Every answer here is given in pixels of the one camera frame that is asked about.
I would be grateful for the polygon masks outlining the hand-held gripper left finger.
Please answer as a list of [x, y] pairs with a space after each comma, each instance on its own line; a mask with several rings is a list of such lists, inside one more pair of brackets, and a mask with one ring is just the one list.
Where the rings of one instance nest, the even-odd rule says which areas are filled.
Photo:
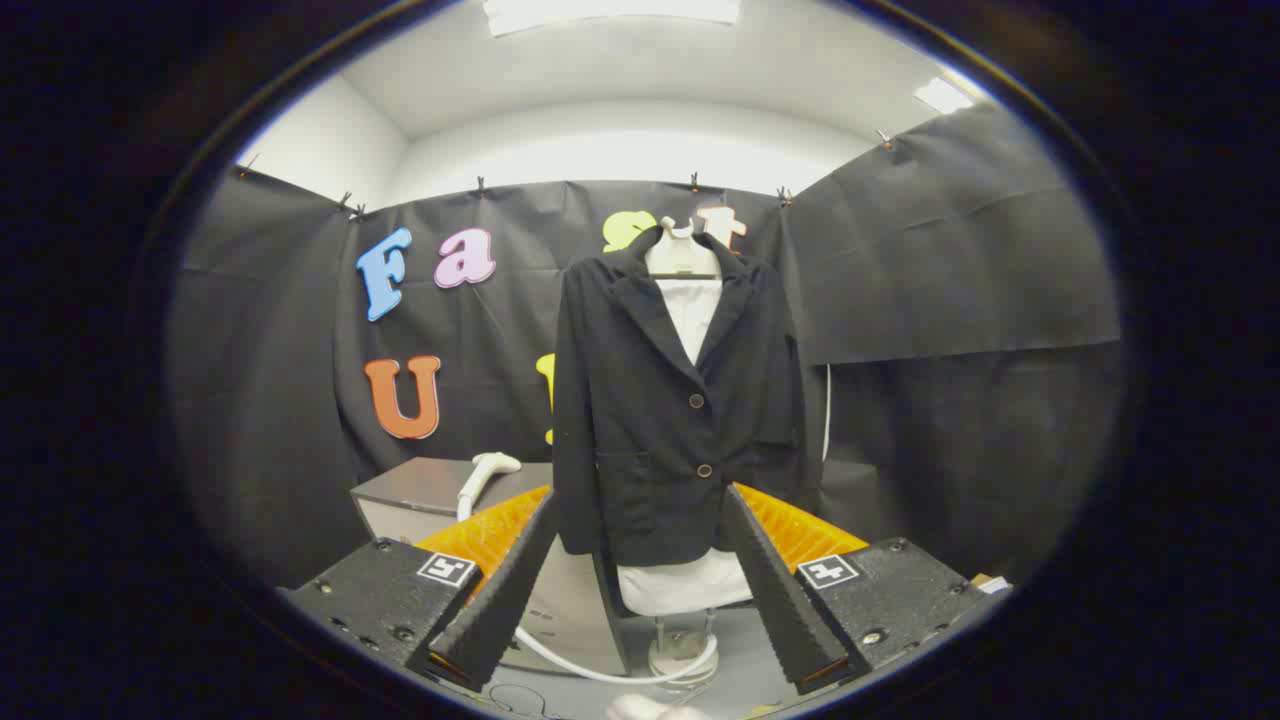
[[509, 648], [558, 532], [549, 486], [415, 544], [379, 537], [280, 594], [370, 659], [480, 691]]

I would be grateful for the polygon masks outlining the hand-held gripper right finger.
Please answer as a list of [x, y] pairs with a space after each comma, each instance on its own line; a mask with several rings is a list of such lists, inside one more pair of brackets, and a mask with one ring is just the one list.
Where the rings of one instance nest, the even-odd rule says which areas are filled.
[[891, 666], [977, 611], [975, 584], [911, 541], [868, 543], [748, 486], [724, 491], [722, 527], [801, 694]]

